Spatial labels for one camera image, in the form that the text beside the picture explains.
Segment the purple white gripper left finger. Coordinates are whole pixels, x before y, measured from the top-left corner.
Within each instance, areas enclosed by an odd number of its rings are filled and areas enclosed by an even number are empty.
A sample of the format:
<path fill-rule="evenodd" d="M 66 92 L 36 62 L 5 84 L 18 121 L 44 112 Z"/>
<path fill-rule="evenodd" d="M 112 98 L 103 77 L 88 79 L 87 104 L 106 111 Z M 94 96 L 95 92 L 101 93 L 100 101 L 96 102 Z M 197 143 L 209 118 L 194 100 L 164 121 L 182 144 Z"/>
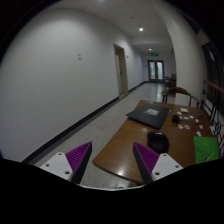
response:
<path fill-rule="evenodd" d="M 67 153 L 56 153 L 41 166 L 41 169 L 75 184 L 79 184 L 84 175 L 91 153 L 92 143 L 87 142 Z"/>

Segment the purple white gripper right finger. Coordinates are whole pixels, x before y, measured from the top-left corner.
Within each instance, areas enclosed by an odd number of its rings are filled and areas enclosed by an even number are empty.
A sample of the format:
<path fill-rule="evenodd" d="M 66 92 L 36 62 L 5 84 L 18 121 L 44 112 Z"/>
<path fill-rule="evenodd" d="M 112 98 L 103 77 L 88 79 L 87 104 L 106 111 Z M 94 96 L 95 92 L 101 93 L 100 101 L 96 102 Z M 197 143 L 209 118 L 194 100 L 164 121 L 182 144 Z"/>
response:
<path fill-rule="evenodd" d="M 144 184 L 164 178 L 182 169 L 167 153 L 158 154 L 139 143 L 133 143 L 133 154 Z"/>

